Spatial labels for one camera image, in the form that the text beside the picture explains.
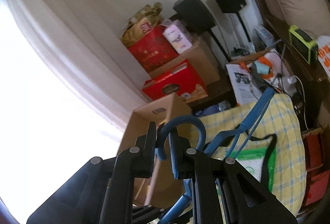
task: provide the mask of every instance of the window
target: window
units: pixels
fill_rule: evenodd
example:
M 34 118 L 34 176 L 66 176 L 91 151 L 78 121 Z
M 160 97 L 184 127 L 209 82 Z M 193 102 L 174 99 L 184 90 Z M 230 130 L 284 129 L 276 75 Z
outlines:
M 122 134 L 41 61 L 0 0 L 0 197 L 28 217 L 93 156 L 114 157 Z

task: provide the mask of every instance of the checkered tablecloth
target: checkered tablecloth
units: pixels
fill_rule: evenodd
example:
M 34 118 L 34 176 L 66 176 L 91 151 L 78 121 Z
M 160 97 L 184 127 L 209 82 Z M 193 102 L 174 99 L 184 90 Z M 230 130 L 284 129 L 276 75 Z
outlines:
M 218 132 L 234 129 L 246 117 L 255 103 L 236 107 L 224 112 L 200 118 L 207 131 L 207 142 L 210 142 Z M 193 138 L 198 138 L 197 130 L 191 129 Z M 285 94 L 276 94 L 265 112 L 253 136 L 263 138 L 267 134 L 276 133 L 276 166 L 274 170 L 273 194 L 289 210 L 297 215 L 305 194 L 306 167 L 305 151 L 300 134 L 299 122 L 291 100 Z M 234 149 L 238 150 L 246 138 L 241 135 Z M 192 146 L 197 141 L 190 140 Z M 248 141 L 244 149 L 268 147 L 268 141 Z M 223 159 L 229 148 L 220 147 L 212 156 Z

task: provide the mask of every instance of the silver screw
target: silver screw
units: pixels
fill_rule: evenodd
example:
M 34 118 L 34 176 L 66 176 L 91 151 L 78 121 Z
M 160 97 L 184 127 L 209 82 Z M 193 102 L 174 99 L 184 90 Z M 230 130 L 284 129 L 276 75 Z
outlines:
M 139 147 L 131 147 L 129 149 L 129 152 L 131 153 L 138 153 L 140 151 L 140 148 Z
M 101 158 L 100 157 L 93 157 L 92 159 L 90 159 L 90 162 L 94 165 L 97 165 L 101 162 Z
M 233 165 L 235 163 L 235 159 L 232 157 L 226 158 L 226 163 L 229 165 Z
M 194 155 L 194 154 L 196 154 L 197 151 L 194 148 L 189 148 L 189 149 L 187 149 L 186 152 L 190 155 Z

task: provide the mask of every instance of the beige curtain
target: beige curtain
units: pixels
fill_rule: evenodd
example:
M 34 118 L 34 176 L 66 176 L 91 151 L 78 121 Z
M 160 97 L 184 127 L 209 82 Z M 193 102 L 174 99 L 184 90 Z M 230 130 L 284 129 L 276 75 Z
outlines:
M 123 131 L 147 103 L 148 74 L 118 39 L 128 18 L 107 0 L 5 0 L 44 63 L 84 102 Z

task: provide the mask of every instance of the speaker stand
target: speaker stand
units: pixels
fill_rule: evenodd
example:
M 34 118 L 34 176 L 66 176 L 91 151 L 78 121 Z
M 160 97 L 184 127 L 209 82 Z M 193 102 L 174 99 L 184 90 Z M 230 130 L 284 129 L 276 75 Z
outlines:
M 242 27 L 243 27 L 243 30 L 244 30 L 245 35 L 246 35 L 246 37 L 247 37 L 247 40 L 248 40 L 249 42 L 251 42 L 250 35 L 248 34 L 248 31 L 247 31 L 247 29 L 246 29 L 246 27 L 245 27 L 245 25 L 244 25 L 244 23 L 243 23 L 242 17 L 240 16 L 240 12 L 237 12 L 236 15 L 237 15 L 237 17 L 238 17 L 238 20 L 240 21 L 240 24 L 241 24 Z
M 227 52 L 225 51 L 225 49 L 222 47 L 221 43 L 219 42 L 219 40 L 217 39 L 217 37 L 214 35 L 213 31 L 209 29 L 207 32 L 211 35 L 212 39 L 213 39 L 213 40 L 216 42 L 216 44 L 219 46 L 221 52 L 222 52 L 223 55 L 225 56 L 225 58 L 226 58 L 226 60 L 228 61 L 228 63 L 231 62 L 231 58 L 230 58 L 230 56 L 227 54 Z

